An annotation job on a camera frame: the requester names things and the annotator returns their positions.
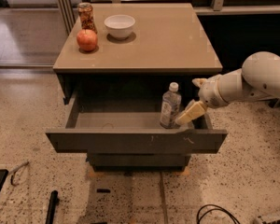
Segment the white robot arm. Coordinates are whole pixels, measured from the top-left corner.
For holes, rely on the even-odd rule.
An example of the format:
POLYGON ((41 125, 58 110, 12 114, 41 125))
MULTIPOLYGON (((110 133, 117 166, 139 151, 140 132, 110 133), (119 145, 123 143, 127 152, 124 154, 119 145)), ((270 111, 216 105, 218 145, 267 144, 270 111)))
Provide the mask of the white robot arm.
POLYGON ((191 100, 176 118, 179 126, 203 116, 208 108, 233 102, 280 99, 280 57, 267 51, 250 55, 240 69, 210 78, 194 78, 199 100, 191 100))

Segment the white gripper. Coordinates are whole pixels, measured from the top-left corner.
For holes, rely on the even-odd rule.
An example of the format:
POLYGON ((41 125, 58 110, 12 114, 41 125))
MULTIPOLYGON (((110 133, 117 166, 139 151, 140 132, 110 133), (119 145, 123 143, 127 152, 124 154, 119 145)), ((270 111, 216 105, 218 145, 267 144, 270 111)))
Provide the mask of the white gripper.
POLYGON ((207 107, 220 108, 228 105, 220 95, 218 88, 219 78, 220 75, 216 75, 210 78, 194 78, 192 80, 193 85, 200 88, 198 96, 201 101, 191 100, 175 119, 177 125, 182 126, 203 116, 207 111, 207 107))

